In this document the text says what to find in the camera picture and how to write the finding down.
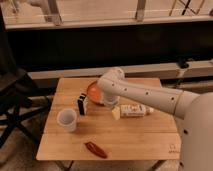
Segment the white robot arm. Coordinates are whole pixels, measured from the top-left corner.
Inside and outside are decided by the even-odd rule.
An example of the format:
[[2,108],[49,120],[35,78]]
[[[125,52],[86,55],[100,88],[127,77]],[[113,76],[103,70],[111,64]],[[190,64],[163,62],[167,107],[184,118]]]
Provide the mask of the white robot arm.
[[178,171],[213,171],[213,92],[197,94],[131,83],[120,67],[105,72],[98,87],[103,103],[110,108],[124,97],[182,119]]

